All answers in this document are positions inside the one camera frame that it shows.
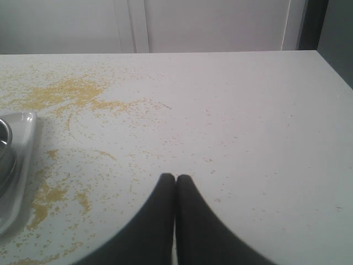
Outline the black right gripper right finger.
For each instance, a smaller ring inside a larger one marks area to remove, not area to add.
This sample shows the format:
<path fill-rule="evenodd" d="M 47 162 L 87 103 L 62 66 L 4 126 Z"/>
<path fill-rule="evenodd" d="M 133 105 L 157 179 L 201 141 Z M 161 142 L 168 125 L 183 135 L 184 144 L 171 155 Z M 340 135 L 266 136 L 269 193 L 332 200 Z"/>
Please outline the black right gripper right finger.
<path fill-rule="evenodd" d="M 175 235 L 179 264 L 273 264 L 228 229 L 188 175 L 176 181 Z"/>

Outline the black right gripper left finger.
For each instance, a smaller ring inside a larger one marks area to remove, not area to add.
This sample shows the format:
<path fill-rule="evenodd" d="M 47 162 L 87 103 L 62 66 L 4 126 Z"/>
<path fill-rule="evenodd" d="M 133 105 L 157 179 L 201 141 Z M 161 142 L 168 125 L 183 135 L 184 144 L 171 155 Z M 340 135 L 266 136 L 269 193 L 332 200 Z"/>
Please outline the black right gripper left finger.
<path fill-rule="evenodd" d="M 172 264 L 175 177 L 163 173 L 121 231 L 76 264 Z"/>

